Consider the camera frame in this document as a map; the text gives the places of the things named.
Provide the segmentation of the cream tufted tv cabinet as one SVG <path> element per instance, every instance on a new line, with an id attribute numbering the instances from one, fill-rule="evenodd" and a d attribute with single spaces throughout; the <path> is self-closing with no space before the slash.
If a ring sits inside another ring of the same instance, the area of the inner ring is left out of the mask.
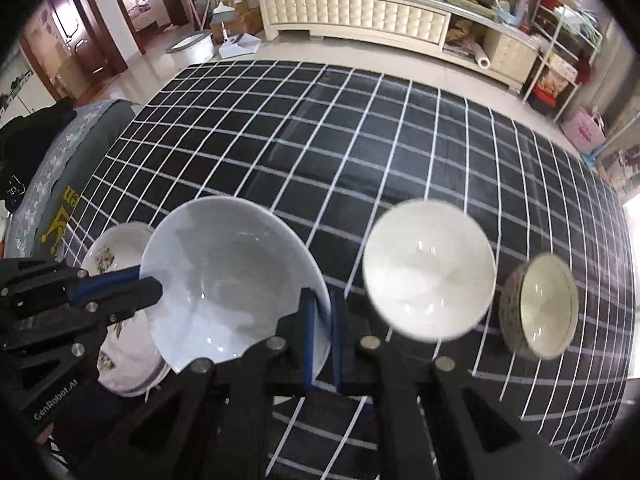
<path id="1" fill-rule="evenodd" d="M 519 92 L 538 47 L 524 32 L 442 0 L 259 0 L 268 40 L 303 30 L 315 37 L 370 42 L 438 58 Z M 490 59 L 482 70 L 469 50 Z"/>

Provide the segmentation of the floral patterned green bowl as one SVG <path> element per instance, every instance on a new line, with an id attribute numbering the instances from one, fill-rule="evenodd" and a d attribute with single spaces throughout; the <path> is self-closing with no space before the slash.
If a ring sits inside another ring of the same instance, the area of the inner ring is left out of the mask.
<path id="1" fill-rule="evenodd" d="M 518 266 L 503 285 L 499 324 L 506 348 L 529 361 L 558 358 L 572 342 L 578 291 L 570 267 L 551 252 Z"/>

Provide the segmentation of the white bowl red emblem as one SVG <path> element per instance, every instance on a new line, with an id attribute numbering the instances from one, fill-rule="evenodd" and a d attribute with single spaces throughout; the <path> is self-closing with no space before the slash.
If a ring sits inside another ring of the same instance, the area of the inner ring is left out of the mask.
<path id="1" fill-rule="evenodd" d="M 330 353 L 331 301 L 322 273 L 297 234 L 249 200 L 205 197 L 171 211 L 146 245 L 144 278 L 163 295 L 146 309 L 160 355 L 175 373 L 193 360 L 242 356 L 296 312 L 300 293 L 314 291 L 314 367 Z"/>

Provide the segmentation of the black white grid tablecloth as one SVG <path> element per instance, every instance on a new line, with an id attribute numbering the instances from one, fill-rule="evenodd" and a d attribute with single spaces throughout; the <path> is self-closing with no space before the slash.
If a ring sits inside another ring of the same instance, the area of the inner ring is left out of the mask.
<path id="1" fill-rule="evenodd" d="M 195 64 L 149 99 L 96 166 L 73 200 L 63 255 L 79 262 L 117 223 L 156 226 L 181 204 L 218 195 L 273 211 L 360 310 L 364 239 L 410 198 L 469 214 L 500 280 L 542 252 L 561 257 L 579 316 L 559 359 L 511 354 L 495 313 L 454 341 L 390 340 L 408 363 L 449 356 L 463 365 L 576 469 L 605 444 L 631 354 L 631 247 L 615 192 L 564 148 L 490 108 L 388 75 L 293 61 Z"/>

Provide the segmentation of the pink bag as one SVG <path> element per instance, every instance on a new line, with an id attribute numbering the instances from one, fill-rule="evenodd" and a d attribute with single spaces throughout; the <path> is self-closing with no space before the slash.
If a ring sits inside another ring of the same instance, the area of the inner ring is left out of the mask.
<path id="1" fill-rule="evenodd" d="M 604 129 L 601 115 L 583 107 L 561 124 L 562 133 L 580 154 L 590 154 L 604 144 Z"/>

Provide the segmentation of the white metal shelf rack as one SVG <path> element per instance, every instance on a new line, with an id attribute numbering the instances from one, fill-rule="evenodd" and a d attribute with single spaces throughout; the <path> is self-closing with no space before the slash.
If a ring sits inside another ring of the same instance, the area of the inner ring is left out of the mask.
<path id="1" fill-rule="evenodd" d="M 557 122 L 592 75 L 603 44 L 597 14 L 582 0 L 536 0 L 529 32 L 539 49 L 522 101 Z"/>

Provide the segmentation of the white round tub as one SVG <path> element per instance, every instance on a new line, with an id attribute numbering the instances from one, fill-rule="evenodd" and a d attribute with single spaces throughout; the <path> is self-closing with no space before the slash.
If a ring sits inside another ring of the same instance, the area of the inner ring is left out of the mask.
<path id="1" fill-rule="evenodd" d="M 177 63 L 204 63 L 215 56 L 215 44 L 209 30 L 192 32 L 165 49 Z"/>

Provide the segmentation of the white paper roll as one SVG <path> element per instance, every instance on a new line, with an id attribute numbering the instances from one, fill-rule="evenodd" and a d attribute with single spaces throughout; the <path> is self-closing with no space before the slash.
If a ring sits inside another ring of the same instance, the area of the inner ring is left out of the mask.
<path id="1" fill-rule="evenodd" d="M 490 69 L 490 59 L 484 51 L 484 49 L 475 41 L 469 43 L 469 50 L 473 55 L 473 58 L 478 66 L 482 70 Z"/>

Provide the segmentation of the grey sofa cover with crown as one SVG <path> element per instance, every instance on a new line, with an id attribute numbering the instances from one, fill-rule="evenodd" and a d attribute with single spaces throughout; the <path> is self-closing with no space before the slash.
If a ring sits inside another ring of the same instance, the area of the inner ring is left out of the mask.
<path id="1" fill-rule="evenodd" d="M 133 119 L 126 100 L 73 108 L 65 99 L 1 128 L 1 200 L 9 211 L 6 258 L 60 253 L 82 191 Z"/>

